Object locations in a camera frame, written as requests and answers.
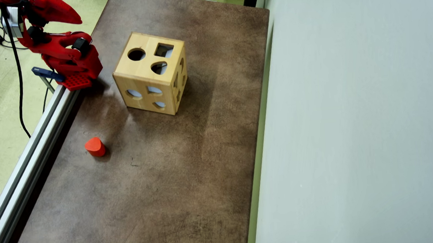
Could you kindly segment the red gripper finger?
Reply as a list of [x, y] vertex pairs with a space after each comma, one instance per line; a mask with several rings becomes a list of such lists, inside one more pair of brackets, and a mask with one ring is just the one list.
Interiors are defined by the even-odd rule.
[[46, 22], [82, 23], [79, 14], [63, 0], [33, 0], [33, 11]]

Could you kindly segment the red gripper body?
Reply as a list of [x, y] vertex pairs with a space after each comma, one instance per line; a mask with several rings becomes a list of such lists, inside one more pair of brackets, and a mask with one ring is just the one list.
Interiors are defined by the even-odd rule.
[[0, 0], [1, 22], [4, 28], [24, 27], [23, 17], [33, 21], [34, 25], [44, 27], [48, 22], [33, 11], [33, 0]]

